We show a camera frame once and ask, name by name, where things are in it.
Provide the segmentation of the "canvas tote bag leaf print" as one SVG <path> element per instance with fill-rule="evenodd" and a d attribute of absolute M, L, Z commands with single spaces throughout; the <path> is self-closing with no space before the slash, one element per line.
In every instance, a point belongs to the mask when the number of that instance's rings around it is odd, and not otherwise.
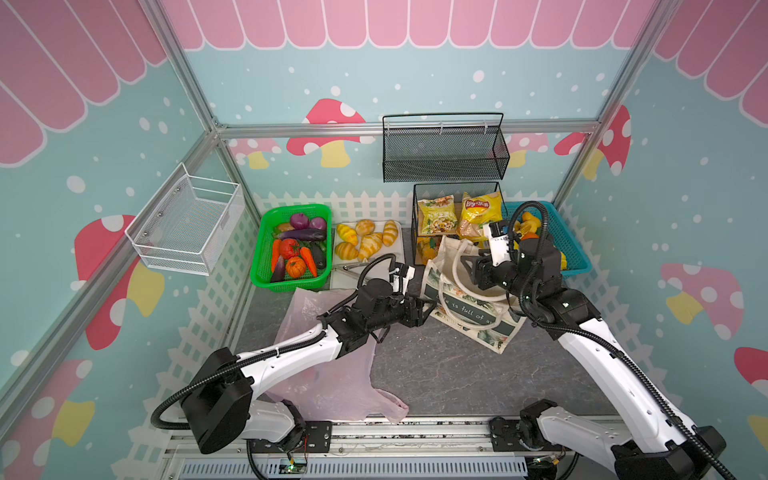
<path fill-rule="evenodd" d="M 420 296 L 436 303 L 433 319 L 501 354 L 526 318 L 515 312 L 517 299 L 508 298 L 502 288 L 482 290 L 472 283 L 462 258 L 478 254 L 467 240 L 442 238 L 436 256 L 426 263 Z"/>

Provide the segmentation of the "yellow Lays chips bag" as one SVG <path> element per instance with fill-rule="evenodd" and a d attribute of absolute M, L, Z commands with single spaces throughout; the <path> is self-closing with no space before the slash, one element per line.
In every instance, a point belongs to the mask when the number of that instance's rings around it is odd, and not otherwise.
<path fill-rule="evenodd" d="M 457 228 L 459 237 L 471 242 L 485 240 L 483 227 L 503 219 L 502 204 L 501 194 L 498 191 L 476 197 L 464 192 Z"/>

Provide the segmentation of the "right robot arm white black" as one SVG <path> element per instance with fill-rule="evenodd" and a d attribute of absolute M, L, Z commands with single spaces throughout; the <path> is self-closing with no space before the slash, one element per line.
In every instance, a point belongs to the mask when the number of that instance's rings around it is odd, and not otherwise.
<path fill-rule="evenodd" d="M 598 309 L 567 288 L 561 252 L 547 233 L 549 214 L 522 203 L 508 220 L 484 225 L 489 247 L 459 258 L 473 284 L 499 287 L 503 300 L 570 353 L 608 398 L 624 424 L 611 429 L 542 399 L 521 410 L 513 438 L 529 451 L 560 446 L 598 463 L 620 479 L 702 479 L 710 470 L 733 473 L 720 461 L 726 441 L 698 426 L 654 385 L 621 348 Z"/>

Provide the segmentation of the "yellow green corn snack bag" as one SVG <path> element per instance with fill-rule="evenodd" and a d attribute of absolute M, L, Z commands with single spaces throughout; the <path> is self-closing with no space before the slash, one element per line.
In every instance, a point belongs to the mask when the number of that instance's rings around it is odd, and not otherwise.
<path fill-rule="evenodd" d="M 453 234 L 458 227 L 453 195 L 435 199 L 422 199 L 417 202 L 421 223 L 419 234 L 434 236 Z"/>

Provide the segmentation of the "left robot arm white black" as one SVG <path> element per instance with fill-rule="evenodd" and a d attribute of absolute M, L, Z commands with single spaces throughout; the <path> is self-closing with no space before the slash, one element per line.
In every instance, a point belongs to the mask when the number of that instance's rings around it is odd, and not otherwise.
<path fill-rule="evenodd" d="M 342 358 L 369 340 L 382 342 L 392 326 L 422 326 L 436 307 L 408 293 L 415 270 L 385 254 L 387 279 L 365 272 L 355 290 L 316 318 L 308 331 L 269 348 L 233 354 L 214 351 L 190 383 L 163 400 L 151 413 L 153 427 L 189 430 L 203 454 L 242 439 L 248 450 L 267 444 L 286 454 L 303 448 L 310 428 L 289 400 L 264 402 L 261 395 L 307 369 Z"/>

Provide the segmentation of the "pink plastic grocery bag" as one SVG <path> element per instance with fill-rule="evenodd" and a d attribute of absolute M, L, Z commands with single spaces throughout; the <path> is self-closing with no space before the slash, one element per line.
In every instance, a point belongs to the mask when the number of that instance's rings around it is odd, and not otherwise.
<path fill-rule="evenodd" d="M 295 337 L 317 324 L 317 317 L 348 296 L 348 290 L 294 292 L 277 332 L 277 343 Z M 367 343 L 338 360 L 306 369 L 270 388 L 273 401 L 288 400 L 307 420 L 362 421 L 383 416 L 397 423 L 409 407 L 397 396 L 371 384 L 376 342 Z"/>

